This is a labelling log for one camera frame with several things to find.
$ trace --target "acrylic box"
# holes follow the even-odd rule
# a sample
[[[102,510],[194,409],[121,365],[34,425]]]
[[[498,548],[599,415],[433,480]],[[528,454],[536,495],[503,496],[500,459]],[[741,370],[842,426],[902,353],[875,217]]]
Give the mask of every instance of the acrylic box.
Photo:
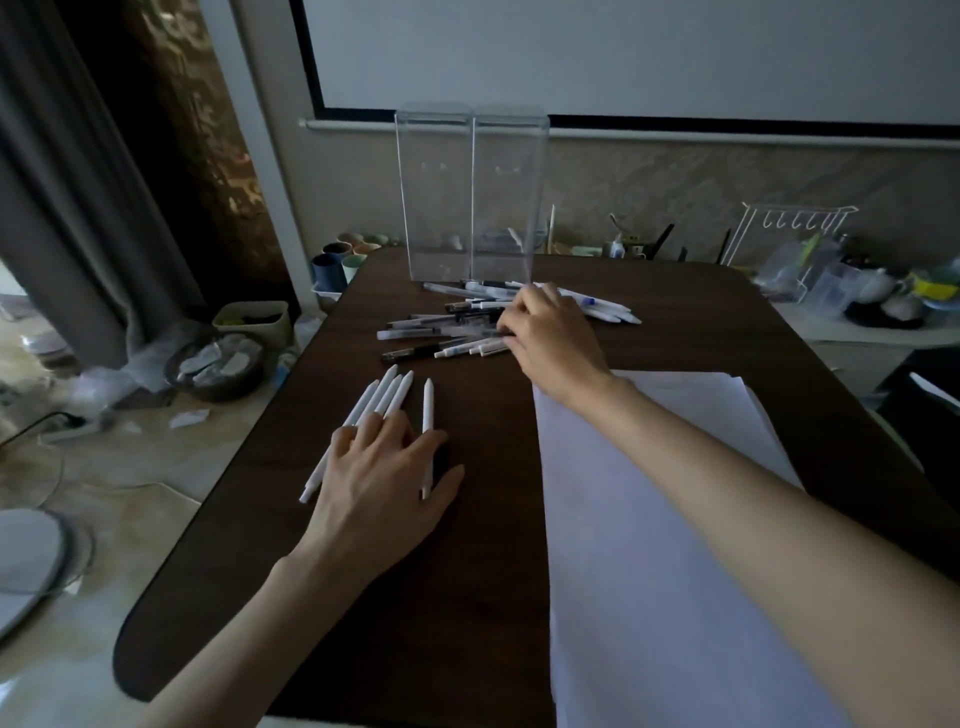
[[[530,282],[549,132],[541,109],[474,110],[472,278]]]
[[[458,104],[396,113],[396,152],[411,280],[470,275],[473,115]]]

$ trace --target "patterned wallpaper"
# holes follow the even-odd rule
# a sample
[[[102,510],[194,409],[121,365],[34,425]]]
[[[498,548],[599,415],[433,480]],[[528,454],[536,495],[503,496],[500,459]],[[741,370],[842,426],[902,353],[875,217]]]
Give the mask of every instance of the patterned wallpaper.
[[[562,239],[578,243],[612,237],[608,212],[643,241],[676,223],[667,258],[681,246],[715,258],[743,202],[855,205],[843,230],[893,262],[960,255],[958,152],[554,139],[543,199],[557,205]],[[778,240],[748,238],[743,262]]]
[[[249,279],[283,283],[286,267],[198,3],[122,1],[221,254]]]

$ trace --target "plastic bag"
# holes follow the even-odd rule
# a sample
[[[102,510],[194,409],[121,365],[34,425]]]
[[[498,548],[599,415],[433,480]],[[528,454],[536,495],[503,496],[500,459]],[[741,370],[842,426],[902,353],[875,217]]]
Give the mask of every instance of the plastic bag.
[[[71,412],[94,417],[134,392],[139,385],[123,370],[93,367],[70,380]]]
[[[196,341],[209,331],[209,327],[196,321],[183,319],[170,325],[154,341],[130,357],[127,366],[121,369],[144,389],[153,393],[170,388],[163,373],[170,357],[191,341]]]

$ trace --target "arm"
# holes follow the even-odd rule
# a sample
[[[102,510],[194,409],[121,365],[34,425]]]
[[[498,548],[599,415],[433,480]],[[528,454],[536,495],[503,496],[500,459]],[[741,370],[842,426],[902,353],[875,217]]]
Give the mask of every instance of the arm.
[[[960,589],[611,374],[576,304],[526,288],[500,319],[537,386],[622,450],[861,726],[960,705]]]
[[[411,445],[403,412],[368,415],[333,434],[317,507],[294,550],[276,562],[246,606],[175,677],[140,728],[254,726],[314,646],[381,573],[434,529],[463,466],[430,498],[420,485],[440,430]]]

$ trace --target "blue cup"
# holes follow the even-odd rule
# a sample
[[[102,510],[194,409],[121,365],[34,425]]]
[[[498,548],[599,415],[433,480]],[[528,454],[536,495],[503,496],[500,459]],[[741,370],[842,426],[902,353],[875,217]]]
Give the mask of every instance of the blue cup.
[[[353,255],[353,246],[349,243],[338,240],[335,243],[324,245],[324,249],[321,251],[321,253],[335,255],[337,260],[343,262],[345,257],[348,255]]]
[[[321,253],[310,262],[313,263],[313,278],[318,288],[327,293],[343,293],[347,288],[347,276],[337,255]]]

